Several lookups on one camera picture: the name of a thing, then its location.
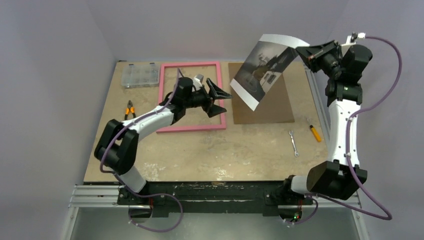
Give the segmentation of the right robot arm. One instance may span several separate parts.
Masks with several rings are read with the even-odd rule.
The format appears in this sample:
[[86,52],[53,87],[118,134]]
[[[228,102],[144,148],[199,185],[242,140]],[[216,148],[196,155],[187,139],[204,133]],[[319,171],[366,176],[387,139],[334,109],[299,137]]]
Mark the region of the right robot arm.
[[323,71],[328,76],[325,88],[330,115],[328,157],[306,176],[291,176],[290,184],[281,189],[280,196],[288,204],[308,194],[347,200],[368,178],[358,159],[357,122],[363,102],[359,80],[373,54],[363,45],[337,41],[298,46],[295,50],[312,72]]

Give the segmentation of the brown fibreboard backing board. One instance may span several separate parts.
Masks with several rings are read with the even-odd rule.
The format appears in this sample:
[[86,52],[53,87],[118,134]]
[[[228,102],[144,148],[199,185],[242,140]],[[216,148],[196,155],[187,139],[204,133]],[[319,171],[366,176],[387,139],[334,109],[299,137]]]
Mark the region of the brown fibreboard backing board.
[[236,125],[293,123],[295,121],[283,75],[274,80],[274,85],[255,110],[251,110],[235,90],[231,89],[230,93],[233,96],[231,100],[233,123]]

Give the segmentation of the black white photo print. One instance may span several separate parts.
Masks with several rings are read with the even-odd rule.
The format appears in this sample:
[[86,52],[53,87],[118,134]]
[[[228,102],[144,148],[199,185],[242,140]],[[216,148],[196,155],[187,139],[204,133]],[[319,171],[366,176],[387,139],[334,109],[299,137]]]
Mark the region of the black white photo print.
[[298,57],[296,48],[306,41],[283,34],[263,34],[230,81],[241,100],[255,111],[286,68]]

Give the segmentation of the pink photo frame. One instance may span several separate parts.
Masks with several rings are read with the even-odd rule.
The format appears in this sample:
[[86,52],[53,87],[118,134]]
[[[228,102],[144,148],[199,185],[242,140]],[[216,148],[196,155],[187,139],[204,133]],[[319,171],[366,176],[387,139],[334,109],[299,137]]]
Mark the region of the pink photo frame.
[[[216,83],[212,82],[210,78],[207,78],[205,82],[209,90],[206,90],[200,77],[193,78],[191,81],[188,81],[188,77],[184,76],[181,72],[181,68],[184,67],[215,67]],[[167,126],[157,130],[156,132],[158,134],[164,134],[226,130],[227,123],[225,113],[227,110],[224,108],[224,100],[230,99],[232,96],[222,90],[221,64],[218,61],[174,62],[161,64],[158,103],[162,103],[165,98],[165,70],[167,68],[176,68],[177,80],[179,81],[182,79],[182,83],[177,84],[176,90],[175,102],[179,104],[179,107],[177,107],[178,112],[176,118],[180,120],[186,113],[187,108],[201,107],[207,113],[209,118],[218,116],[220,123],[209,125]]]

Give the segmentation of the orange handled screwdriver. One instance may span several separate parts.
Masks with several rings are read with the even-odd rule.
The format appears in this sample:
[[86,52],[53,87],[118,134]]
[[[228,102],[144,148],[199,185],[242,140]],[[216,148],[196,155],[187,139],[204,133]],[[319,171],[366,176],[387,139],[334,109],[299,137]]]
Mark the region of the orange handled screwdriver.
[[306,121],[309,125],[309,129],[310,129],[312,135],[314,136],[315,140],[320,143],[322,141],[320,134],[318,133],[318,131],[316,130],[316,128],[314,127],[314,125],[312,124],[312,122],[309,118],[306,118]]

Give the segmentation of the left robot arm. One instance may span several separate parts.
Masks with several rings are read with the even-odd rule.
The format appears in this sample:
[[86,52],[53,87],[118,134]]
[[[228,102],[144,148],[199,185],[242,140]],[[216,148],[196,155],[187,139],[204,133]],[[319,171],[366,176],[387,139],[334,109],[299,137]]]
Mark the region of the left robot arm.
[[177,123],[187,109],[202,108],[210,118],[227,111],[215,101],[231,99],[232,95],[209,78],[206,85],[209,89],[196,79],[179,77],[173,91],[153,110],[130,120],[107,122],[93,155],[100,161],[101,172],[108,167],[109,172],[130,189],[129,197],[136,204],[142,205],[149,199],[148,182],[134,165],[139,142],[157,130]]

